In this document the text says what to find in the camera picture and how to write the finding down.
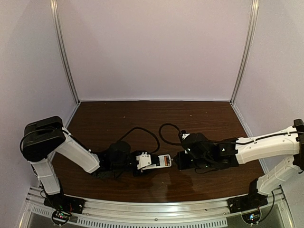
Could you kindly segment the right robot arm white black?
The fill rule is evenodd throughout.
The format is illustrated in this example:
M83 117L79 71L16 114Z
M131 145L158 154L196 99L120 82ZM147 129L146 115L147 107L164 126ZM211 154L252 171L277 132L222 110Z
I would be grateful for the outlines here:
M185 133L183 151L173 158L179 170L224 170L251 161L283 155L285 158L270 172L251 182L249 195L267 196L289 178L304 170L304 122L262 136L209 140L202 133Z

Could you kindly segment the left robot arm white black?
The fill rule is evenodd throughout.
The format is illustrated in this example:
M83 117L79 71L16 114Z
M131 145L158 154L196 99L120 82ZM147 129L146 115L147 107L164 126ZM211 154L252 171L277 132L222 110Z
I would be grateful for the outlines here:
M103 152L92 152L63 126L59 116L27 124L19 148L49 196L61 192L59 178L48 157L51 153L63 155L99 179L118 178L125 171L138 174L152 164L150 153L131 152L130 145L125 141L117 141Z

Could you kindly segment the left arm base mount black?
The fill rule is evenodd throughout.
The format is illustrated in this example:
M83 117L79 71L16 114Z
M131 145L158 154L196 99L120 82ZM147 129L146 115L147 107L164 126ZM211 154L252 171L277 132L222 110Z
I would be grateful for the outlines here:
M68 213L82 214L85 200L82 198L66 196L63 192L62 185L60 183L60 192L58 194L49 195L45 192L44 186L44 205L56 209L58 211L64 211Z

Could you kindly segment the red white remote control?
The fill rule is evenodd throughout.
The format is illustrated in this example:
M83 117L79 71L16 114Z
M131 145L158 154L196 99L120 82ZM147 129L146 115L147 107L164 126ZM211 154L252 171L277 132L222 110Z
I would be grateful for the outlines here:
M166 167L165 164L164 164L164 156L165 155L153 155L152 158L151 158L152 164L143 168L143 170L169 168L169 167Z

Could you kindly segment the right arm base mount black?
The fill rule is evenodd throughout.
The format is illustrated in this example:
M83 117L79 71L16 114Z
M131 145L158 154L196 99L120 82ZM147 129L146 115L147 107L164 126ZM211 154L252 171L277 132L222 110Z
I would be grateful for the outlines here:
M230 213L242 212L250 209L257 209L267 205L267 195L261 195L257 189L258 179L254 179L249 185L247 195L227 199Z

